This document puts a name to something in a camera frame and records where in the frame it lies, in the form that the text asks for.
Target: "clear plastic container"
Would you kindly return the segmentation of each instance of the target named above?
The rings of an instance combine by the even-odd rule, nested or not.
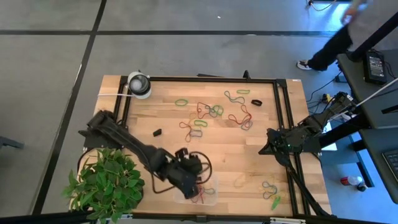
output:
[[[174,202],[191,204],[191,205],[209,205],[217,204],[218,199],[218,177],[213,173],[208,182],[200,184],[199,195],[191,199],[185,199],[184,194],[179,189],[174,189],[173,199]]]

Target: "gray concrete floor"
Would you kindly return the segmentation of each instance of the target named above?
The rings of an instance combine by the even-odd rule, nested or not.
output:
[[[0,30],[91,30],[100,2],[3,0]],[[108,1],[99,29],[336,31],[341,27],[340,16],[346,7],[347,4],[335,4],[316,12],[306,9],[304,0],[114,0]],[[338,68],[332,65],[325,72],[305,72],[295,68],[295,62],[311,57],[327,40],[328,37],[294,36],[97,36],[43,212],[68,209],[60,192],[67,185],[69,170],[76,170],[84,140],[77,131],[85,127],[93,114],[103,75],[127,75],[140,69],[153,76],[207,73],[241,77],[244,70],[249,70],[252,77],[302,79],[309,97],[313,90],[329,82]],[[391,40],[390,37],[386,42],[396,44]],[[29,213],[87,41],[88,36],[0,36],[0,135],[25,142],[22,150],[4,147],[0,151],[0,217]],[[314,99],[322,93],[340,90],[349,88],[346,84],[331,83]],[[365,193],[345,192],[348,188],[334,184],[340,178],[339,170],[340,167],[324,167],[335,215],[396,221],[386,212],[370,210],[398,208],[386,197],[381,182]],[[344,167],[344,175],[355,173],[355,167]]]

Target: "potted plant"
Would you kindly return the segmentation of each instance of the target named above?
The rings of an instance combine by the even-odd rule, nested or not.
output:
[[[69,173],[69,186],[63,194],[70,198],[71,210],[92,210],[87,219],[106,218],[117,222],[123,213],[131,213],[142,199],[144,180],[129,156],[120,150],[98,149],[98,160],[87,164],[88,158],[76,179],[72,170]]]

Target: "desk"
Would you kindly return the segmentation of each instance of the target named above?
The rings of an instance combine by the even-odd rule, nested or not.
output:
[[[398,64],[395,62],[397,61],[396,58],[398,58],[398,49],[397,50],[385,50],[382,51],[384,55],[384,60],[389,62],[391,64],[392,72],[397,75],[398,74]],[[343,72],[344,76],[347,79],[348,84],[350,85],[354,97],[358,101],[363,101],[365,100],[368,96],[372,95],[374,92],[378,91],[381,87],[378,85],[372,84],[372,83],[367,83],[364,81],[364,66],[363,62],[352,62],[346,54],[340,54],[337,56],[337,61],[338,65]],[[393,78],[387,74],[387,80],[388,82],[391,82]],[[390,86],[389,88],[385,89],[381,93],[391,90],[393,88],[397,88],[398,85],[394,84]],[[398,98],[398,91],[395,91],[393,93],[389,93],[384,96],[377,97],[375,99],[370,99],[369,101],[365,102],[364,104],[361,105],[361,113],[354,119],[351,119],[344,124],[338,126],[337,128],[333,129],[329,133],[329,137],[327,139],[327,142],[333,142],[336,141],[337,139],[340,139],[344,136],[347,136],[349,134],[355,133],[356,131],[359,131],[360,129],[368,129],[374,128],[374,129],[380,129],[380,128],[396,128],[398,127],[398,113],[388,113],[388,114],[382,114],[381,110],[386,109],[388,107],[394,106],[397,104],[397,99]],[[369,135],[364,134],[363,141],[365,141]],[[358,147],[362,146],[363,142],[356,142],[354,145],[354,148],[356,150],[361,149],[363,147]],[[382,163],[379,161],[374,161],[374,165],[377,167],[379,170]],[[369,187],[373,187],[373,182],[366,170],[366,167],[364,166],[360,156],[359,156],[359,162],[357,163],[363,177],[365,180],[365,183]]]
[[[382,51],[384,54],[384,60],[391,64],[394,75],[398,75],[398,49],[397,50],[385,50]],[[348,59],[346,54],[337,56],[338,64],[347,79],[349,86],[351,87],[354,97],[358,101],[365,100],[368,96],[372,95],[375,91],[378,91],[380,87],[378,85],[367,83],[364,81],[364,70],[363,63],[352,62]],[[387,75],[388,82],[391,82],[393,78]],[[393,84],[384,91],[397,88],[397,84]],[[386,109],[390,106],[397,104],[398,91],[389,93],[384,96],[377,97],[373,100],[369,100],[363,105],[361,109],[366,116],[370,127],[372,128],[396,128],[398,127],[398,113],[382,114],[381,110]]]
[[[117,93],[120,79],[121,76],[105,75],[99,93]],[[131,98],[127,119],[130,133],[145,144],[161,146],[172,154],[181,147],[187,147],[189,151],[204,152],[210,158],[215,175],[218,176],[218,203],[209,207],[175,203],[172,190],[156,195],[151,189],[149,173],[137,162],[137,169],[142,171],[146,185],[144,198],[134,213],[146,213],[153,218],[156,218],[154,213],[292,216],[285,169],[277,163],[274,156],[257,154],[267,142],[266,129],[279,127],[271,84],[156,81],[151,82],[151,85],[152,94],[148,99]],[[298,123],[308,116],[302,83],[300,80],[287,80],[287,86],[294,123]],[[238,119],[244,115],[240,104],[231,103],[224,96],[224,91],[229,90],[231,96],[236,97],[238,89],[251,90],[249,95],[245,95],[246,106],[254,122],[249,131],[242,130],[237,124],[228,120],[229,114],[235,114]],[[174,101],[179,98],[187,99],[189,104],[175,106]],[[262,106],[251,105],[252,99],[261,100]],[[99,110],[113,111],[115,101],[115,96],[99,97],[94,114]],[[121,105],[124,105],[124,101],[125,97],[122,98]],[[187,143],[184,140],[187,130],[179,128],[178,124],[181,121],[188,122],[189,114],[196,112],[199,101],[209,105],[222,105],[224,113],[222,117],[217,118],[205,116],[203,119],[208,123],[208,127],[203,128],[203,137],[193,138]],[[285,125],[288,126],[284,106],[282,111]],[[152,133],[159,128],[162,128],[162,135],[154,138]],[[96,155],[95,151],[86,154],[81,163],[90,155]],[[132,155],[132,159],[138,161],[135,155]],[[90,161],[95,162],[95,157],[90,157]],[[306,153],[302,153],[301,161],[306,186],[323,209],[331,213],[320,163],[311,154]],[[282,191],[281,203],[273,211],[271,210],[273,201],[263,199],[259,190],[265,180],[273,182]],[[170,186],[168,182],[159,180],[155,181],[155,185],[157,189]],[[303,213],[300,191],[297,187],[295,193],[298,209]]]
[[[394,203],[398,204],[398,181],[382,156],[382,152],[398,149],[398,129],[360,130],[365,148],[368,150],[381,179]]]

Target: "black hair tie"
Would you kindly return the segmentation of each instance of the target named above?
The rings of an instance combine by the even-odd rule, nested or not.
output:
[[[262,102],[259,101],[259,100],[252,100],[251,103],[256,105],[256,106],[261,106],[262,105]]]

